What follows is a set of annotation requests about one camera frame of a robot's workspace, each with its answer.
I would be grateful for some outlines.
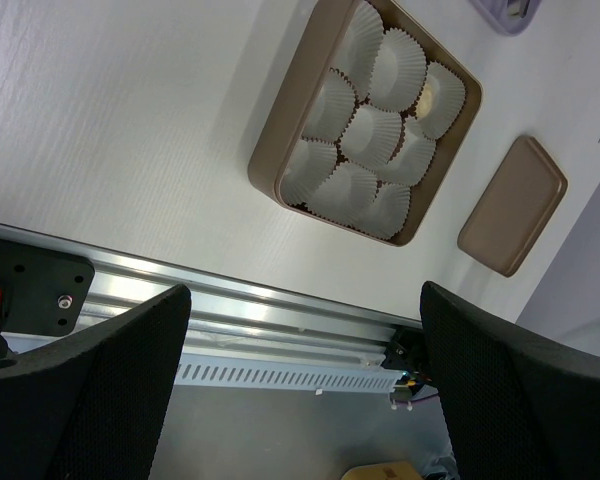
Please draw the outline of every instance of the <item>brown cardboard object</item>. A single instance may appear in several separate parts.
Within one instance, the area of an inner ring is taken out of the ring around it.
[[[352,468],[342,480],[422,480],[422,477],[407,462],[396,462]]]
[[[402,246],[409,243],[416,234],[460,149],[480,108],[482,87],[442,45],[392,0],[370,0],[369,3],[380,12],[385,28],[397,27],[406,30],[422,45],[427,59],[440,62],[452,70],[464,82],[467,92],[467,99],[458,119],[437,142],[429,171],[422,182],[411,189],[411,205],[403,229],[389,241],[383,241],[390,245]],[[249,163],[249,180],[254,187],[283,207],[323,222],[328,221],[315,217],[302,208],[287,206],[280,195],[280,182],[357,5],[358,0],[318,2]],[[368,236],[351,228],[332,225]]]
[[[458,236],[458,247],[510,277],[567,191],[567,178],[540,143],[520,136]]]

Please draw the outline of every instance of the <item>gray floor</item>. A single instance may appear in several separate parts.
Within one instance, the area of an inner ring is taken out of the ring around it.
[[[393,411],[385,395],[175,387],[152,480],[336,480],[358,465],[423,468],[447,448],[437,399]]]

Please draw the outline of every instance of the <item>paper cup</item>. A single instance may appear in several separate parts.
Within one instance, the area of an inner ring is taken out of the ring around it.
[[[404,226],[410,202],[409,187],[385,184],[354,226],[368,235],[388,240]]]
[[[416,104],[416,117],[424,134],[434,140],[442,137],[458,118],[465,96],[462,80],[439,63],[430,64]]]
[[[333,171],[338,159],[335,145],[298,140],[280,184],[280,195],[287,205],[309,200]]]
[[[341,163],[307,202],[317,215],[344,226],[353,225],[373,202],[376,176],[353,163]]]
[[[375,170],[387,164],[401,132],[402,118],[398,113],[363,105],[345,130],[340,148],[350,161]]]
[[[407,117],[404,122],[404,143],[391,161],[378,169],[378,179],[412,187],[420,183],[429,169],[436,151],[436,142],[422,132],[418,121]]]
[[[407,110],[418,98],[427,74],[427,59],[418,42],[402,30],[384,34],[373,67],[369,99],[384,110]]]
[[[336,71],[329,71],[311,107],[302,135],[335,142],[351,120],[356,106],[353,88]]]
[[[382,36],[380,14],[366,1],[361,1],[332,64],[351,80],[360,100],[367,97],[371,70],[382,43]]]

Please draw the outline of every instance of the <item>table surface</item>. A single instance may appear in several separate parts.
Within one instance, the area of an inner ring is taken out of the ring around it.
[[[407,317],[434,280],[515,321],[600,181],[600,0],[545,0],[511,38],[464,0],[402,0],[484,88],[402,248],[247,179],[314,1],[0,0],[0,222]],[[456,239],[522,133],[570,185],[505,279]]]

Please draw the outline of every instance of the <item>screw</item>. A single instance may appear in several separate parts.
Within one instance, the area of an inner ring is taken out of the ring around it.
[[[73,298],[71,298],[71,295],[61,295],[60,297],[58,297],[58,306],[63,310],[69,308],[72,303]]]

